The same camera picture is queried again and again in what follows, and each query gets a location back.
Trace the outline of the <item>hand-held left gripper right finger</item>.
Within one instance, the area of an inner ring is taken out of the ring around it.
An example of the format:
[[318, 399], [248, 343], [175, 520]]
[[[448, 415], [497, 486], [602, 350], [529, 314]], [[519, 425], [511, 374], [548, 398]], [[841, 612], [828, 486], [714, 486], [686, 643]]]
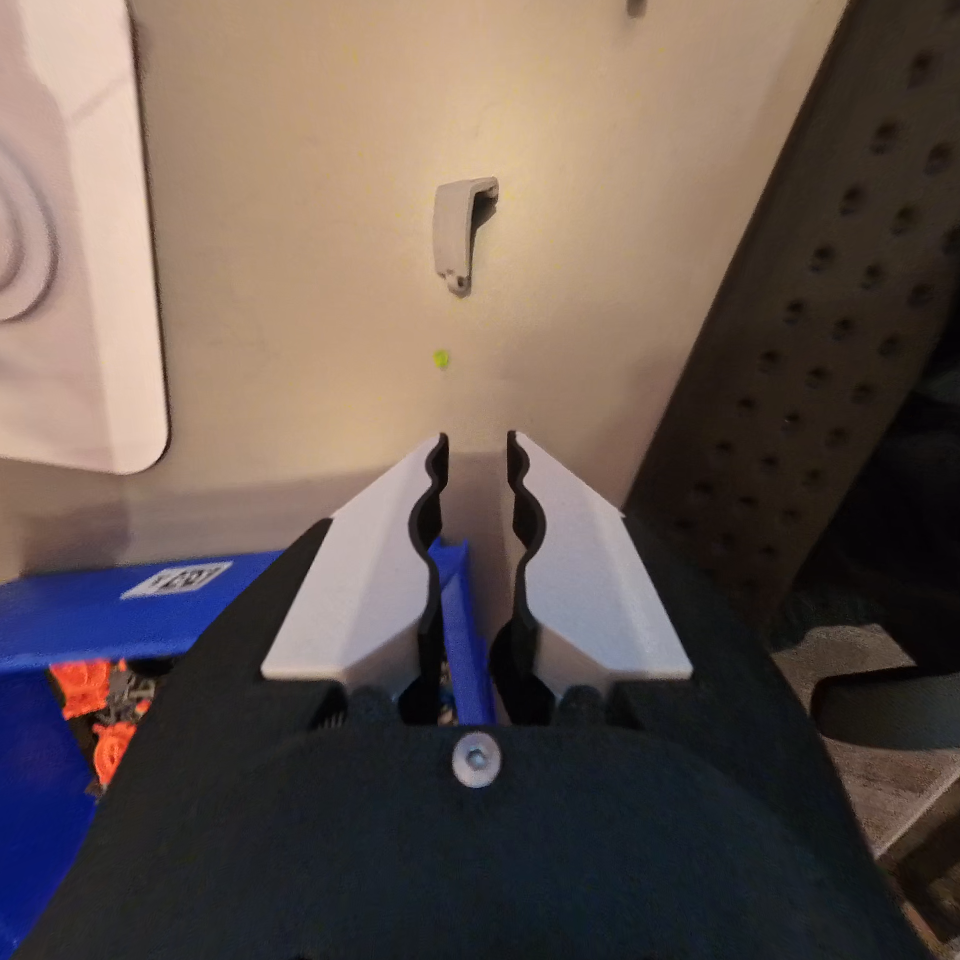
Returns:
[[510, 618], [490, 647], [502, 704], [688, 681], [692, 662], [621, 510], [521, 431], [506, 451], [517, 547]]

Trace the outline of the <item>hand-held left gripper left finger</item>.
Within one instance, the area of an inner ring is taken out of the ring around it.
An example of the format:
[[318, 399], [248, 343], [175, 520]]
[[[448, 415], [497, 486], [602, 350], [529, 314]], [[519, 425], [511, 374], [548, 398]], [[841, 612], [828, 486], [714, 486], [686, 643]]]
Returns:
[[440, 574], [450, 442], [428, 437], [336, 510], [261, 663], [275, 682], [436, 690], [444, 654]]

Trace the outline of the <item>pile of toy brick parts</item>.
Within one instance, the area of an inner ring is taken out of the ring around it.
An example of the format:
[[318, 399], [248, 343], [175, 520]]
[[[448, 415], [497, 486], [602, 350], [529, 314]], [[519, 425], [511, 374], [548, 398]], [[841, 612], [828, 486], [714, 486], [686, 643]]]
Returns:
[[85, 792], [106, 793], [172, 659], [94, 659], [54, 664], [46, 676], [62, 719], [90, 771]]

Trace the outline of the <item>white stand with base plate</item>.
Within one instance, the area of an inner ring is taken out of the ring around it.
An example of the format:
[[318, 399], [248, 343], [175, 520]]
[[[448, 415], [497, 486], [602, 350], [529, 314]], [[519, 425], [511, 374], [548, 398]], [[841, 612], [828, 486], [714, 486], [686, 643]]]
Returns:
[[142, 473], [170, 442], [129, 2], [1, 3], [2, 458]]

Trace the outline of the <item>blue plastic bin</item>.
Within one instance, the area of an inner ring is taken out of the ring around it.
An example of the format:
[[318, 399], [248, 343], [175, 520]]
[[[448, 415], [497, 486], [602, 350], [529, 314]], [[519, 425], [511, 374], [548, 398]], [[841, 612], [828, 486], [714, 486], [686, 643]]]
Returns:
[[2, 910], [14, 958], [506, 958], [523, 918], [450, 772], [438, 696], [260, 676], [317, 553], [54, 574], [2, 587], [2, 708], [67, 663], [185, 661], [95, 815], [2, 721]]

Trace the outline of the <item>small grey curved brick piece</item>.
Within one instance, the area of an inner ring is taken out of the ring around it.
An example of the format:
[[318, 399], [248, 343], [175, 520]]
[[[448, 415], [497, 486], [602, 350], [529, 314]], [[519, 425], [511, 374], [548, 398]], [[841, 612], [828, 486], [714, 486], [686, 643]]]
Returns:
[[478, 201], [493, 206], [498, 197], [496, 176], [459, 179], [436, 189], [432, 217], [434, 270], [458, 299], [466, 298], [472, 289], [474, 208]]

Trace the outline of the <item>black studded foam pad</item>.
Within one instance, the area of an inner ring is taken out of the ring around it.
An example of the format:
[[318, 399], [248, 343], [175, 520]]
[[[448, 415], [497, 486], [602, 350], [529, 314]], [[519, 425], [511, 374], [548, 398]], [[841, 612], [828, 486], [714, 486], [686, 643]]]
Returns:
[[626, 507], [773, 617], [958, 286], [958, 2], [849, 2]]

